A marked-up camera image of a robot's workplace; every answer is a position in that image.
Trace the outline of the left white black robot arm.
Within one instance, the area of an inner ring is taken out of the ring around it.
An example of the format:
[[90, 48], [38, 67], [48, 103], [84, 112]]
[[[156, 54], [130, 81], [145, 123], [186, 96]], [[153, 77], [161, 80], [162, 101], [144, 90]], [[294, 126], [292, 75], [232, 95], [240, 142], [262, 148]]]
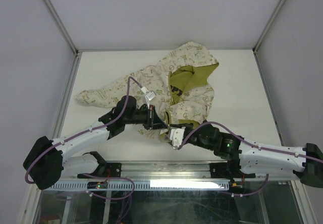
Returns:
[[154, 105], [137, 107], [133, 96], [123, 96], [110, 112], [86, 129], [66, 137], [37, 139], [23, 162], [26, 182], [45, 190], [60, 178], [85, 178], [87, 174], [95, 178], [107, 177], [106, 160], [98, 152], [90, 151], [81, 156], [78, 153], [119, 135], [126, 125], [142, 125], [146, 130], [167, 128]]

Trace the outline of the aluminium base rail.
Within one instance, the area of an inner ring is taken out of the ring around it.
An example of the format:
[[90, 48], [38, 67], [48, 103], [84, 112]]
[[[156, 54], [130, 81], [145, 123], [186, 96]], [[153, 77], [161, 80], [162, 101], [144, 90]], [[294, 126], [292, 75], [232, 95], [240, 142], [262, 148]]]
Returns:
[[[211, 177], [210, 165], [225, 161], [107, 161], [101, 170], [89, 172], [95, 177], [123, 177], [129, 179], [226, 179]], [[242, 177], [234, 173], [233, 178]]]

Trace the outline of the left aluminium frame post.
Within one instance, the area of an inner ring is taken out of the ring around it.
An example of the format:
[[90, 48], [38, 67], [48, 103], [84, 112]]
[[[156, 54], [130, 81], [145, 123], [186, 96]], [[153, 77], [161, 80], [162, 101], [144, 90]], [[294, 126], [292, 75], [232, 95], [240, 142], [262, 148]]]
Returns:
[[73, 42], [72, 38], [70, 37], [66, 27], [64, 26], [59, 14], [57, 13], [53, 3], [51, 0], [42, 0], [45, 8], [47, 9], [49, 15], [51, 16], [53, 22], [55, 23], [57, 29], [59, 30], [61, 36], [63, 37], [64, 41], [68, 45], [69, 49], [72, 51], [74, 56], [80, 56], [81, 52]]

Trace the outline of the aluminium frame post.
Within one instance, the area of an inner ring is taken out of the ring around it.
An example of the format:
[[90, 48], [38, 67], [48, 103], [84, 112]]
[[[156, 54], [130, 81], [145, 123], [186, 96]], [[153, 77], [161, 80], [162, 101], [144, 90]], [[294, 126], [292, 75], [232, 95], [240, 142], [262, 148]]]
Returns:
[[74, 56], [80, 56], [81, 52], [73, 42], [72, 38], [70, 37], [66, 27], [64, 26], [59, 14], [57, 13], [53, 3], [51, 0], [42, 0], [45, 8], [47, 9], [49, 15], [51, 16], [53, 22], [55, 23], [57, 29], [59, 30], [61, 36], [63, 37], [64, 41], [68, 45], [69, 49], [72, 51]]
[[287, 0], [278, 0], [274, 10], [272, 11], [268, 21], [266, 22], [265, 27], [263, 28], [257, 42], [255, 43], [254, 47], [253, 47], [253, 54], [256, 55], [257, 52], [259, 51], [261, 45], [263, 44], [264, 40], [266, 39], [269, 31], [271, 30], [271, 28], [273, 27], [276, 19], [279, 16], [280, 11], [282, 10], [283, 6], [285, 5], [285, 3], [287, 2]]

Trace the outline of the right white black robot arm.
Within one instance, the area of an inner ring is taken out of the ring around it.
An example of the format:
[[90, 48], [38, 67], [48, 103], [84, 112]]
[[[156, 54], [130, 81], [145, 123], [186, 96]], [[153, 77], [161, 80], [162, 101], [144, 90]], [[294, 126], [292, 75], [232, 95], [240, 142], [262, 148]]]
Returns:
[[304, 147], [273, 146], [251, 141], [218, 122], [171, 124], [169, 139], [176, 150], [191, 144], [210, 150], [226, 160], [229, 179], [257, 175], [297, 179], [302, 184], [322, 188], [322, 152], [315, 144]]

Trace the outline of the right aluminium frame post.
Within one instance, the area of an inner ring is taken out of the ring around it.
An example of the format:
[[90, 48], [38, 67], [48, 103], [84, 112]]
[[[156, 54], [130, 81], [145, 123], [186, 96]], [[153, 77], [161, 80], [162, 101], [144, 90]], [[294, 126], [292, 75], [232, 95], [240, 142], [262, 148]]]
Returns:
[[271, 28], [273, 27], [276, 19], [279, 16], [280, 11], [282, 10], [283, 6], [285, 5], [285, 3], [287, 2], [287, 0], [278, 0], [274, 10], [272, 11], [268, 21], [266, 22], [265, 27], [263, 28], [257, 42], [255, 43], [254, 47], [253, 47], [253, 54], [256, 55], [257, 52], [259, 51], [261, 45], [263, 44], [264, 40], [266, 39], [269, 31], [271, 30]]

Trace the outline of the cream patterned hooded jacket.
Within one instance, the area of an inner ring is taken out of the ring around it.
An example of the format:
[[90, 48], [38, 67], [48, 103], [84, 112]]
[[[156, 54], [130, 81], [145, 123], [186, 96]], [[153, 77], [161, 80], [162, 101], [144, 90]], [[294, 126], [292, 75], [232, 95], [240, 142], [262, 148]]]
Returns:
[[208, 77], [219, 66], [209, 50], [188, 42], [162, 58], [156, 65], [149, 65], [100, 89], [84, 90], [75, 100], [85, 106], [112, 108], [127, 93], [127, 81], [133, 77], [156, 97], [151, 101], [158, 116], [170, 124], [203, 123], [209, 114], [214, 89]]

